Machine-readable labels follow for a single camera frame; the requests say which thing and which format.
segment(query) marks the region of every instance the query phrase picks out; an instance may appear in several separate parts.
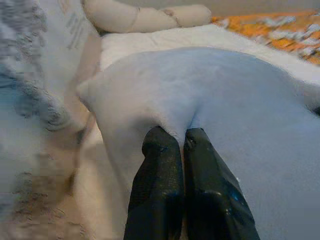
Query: plush fabric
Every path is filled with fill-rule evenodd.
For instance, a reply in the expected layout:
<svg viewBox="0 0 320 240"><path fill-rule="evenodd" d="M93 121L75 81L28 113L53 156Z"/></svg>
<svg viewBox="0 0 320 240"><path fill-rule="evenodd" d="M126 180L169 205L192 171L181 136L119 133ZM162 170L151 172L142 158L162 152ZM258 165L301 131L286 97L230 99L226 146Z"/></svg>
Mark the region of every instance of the plush fabric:
<svg viewBox="0 0 320 240"><path fill-rule="evenodd" d="M148 130L159 125L182 147L186 130L201 127L239 178L261 239L297 240L316 236L320 221L320 118L297 86L253 56L194 47L123 58L78 94L96 116L109 161L122 166L125 204Z"/></svg>
<svg viewBox="0 0 320 240"><path fill-rule="evenodd" d="M211 12L203 5L156 10L115 0L84 0L88 19L99 29L114 33L149 33L178 27L209 24Z"/></svg>
<svg viewBox="0 0 320 240"><path fill-rule="evenodd" d="M66 191L89 117L75 89L96 71L101 42L78 1L2 0L0 16L0 221L7 222L38 214Z"/></svg>

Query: stuffed animal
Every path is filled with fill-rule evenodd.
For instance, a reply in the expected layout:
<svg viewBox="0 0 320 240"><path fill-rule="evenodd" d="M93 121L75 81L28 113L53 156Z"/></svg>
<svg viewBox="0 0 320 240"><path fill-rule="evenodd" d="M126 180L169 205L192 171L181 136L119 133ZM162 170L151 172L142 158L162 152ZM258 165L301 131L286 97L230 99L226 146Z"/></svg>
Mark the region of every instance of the stuffed animal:
<svg viewBox="0 0 320 240"><path fill-rule="evenodd" d="M204 5L174 6L157 10L130 6L115 0L84 0L87 18L99 29L113 33L150 33L173 28L189 28L211 22Z"/></svg>

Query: bed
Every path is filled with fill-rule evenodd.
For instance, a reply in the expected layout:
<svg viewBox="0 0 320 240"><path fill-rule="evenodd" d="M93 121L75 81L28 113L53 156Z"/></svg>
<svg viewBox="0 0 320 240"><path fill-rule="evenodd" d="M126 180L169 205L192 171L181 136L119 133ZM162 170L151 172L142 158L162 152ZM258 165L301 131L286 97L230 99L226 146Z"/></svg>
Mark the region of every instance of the bed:
<svg viewBox="0 0 320 240"><path fill-rule="evenodd" d="M105 70L117 60L134 53L192 46L215 47L257 56L285 69L307 83L310 89L320 86L320 14L317 11L213 17L212 22L204 26L153 33L108 33L102 37L100 68ZM132 179L121 173L125 165L106 161L108 156L101 133L94 121L92 125L79 155L81 164L75 195L82 196L79 198L82 201L80 206L84 207L80 208L89 233L97 239L120 240L127 217L126 199L130 195ZM103 197L100 199L89 197L101 195ZM306 214L312 212L311 209L306 211ZM294 239L314 237L311 230L314 226L300 227L303 229L294 231ZM293 236L293 232L284 234L281 239L293 239L288 236Z"/></svg>

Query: orange patterned blanket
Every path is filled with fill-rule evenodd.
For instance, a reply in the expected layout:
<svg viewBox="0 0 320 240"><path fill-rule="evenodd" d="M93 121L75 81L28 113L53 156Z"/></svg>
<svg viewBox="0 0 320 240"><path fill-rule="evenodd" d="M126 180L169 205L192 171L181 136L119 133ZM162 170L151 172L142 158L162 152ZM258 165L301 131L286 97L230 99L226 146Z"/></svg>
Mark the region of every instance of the orange patterned blanket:
<svg viewBox="0 0 320 240"><path fill-rule="evenodd" d="M320 67L320 12L213 17L212 22Z"/></svg>

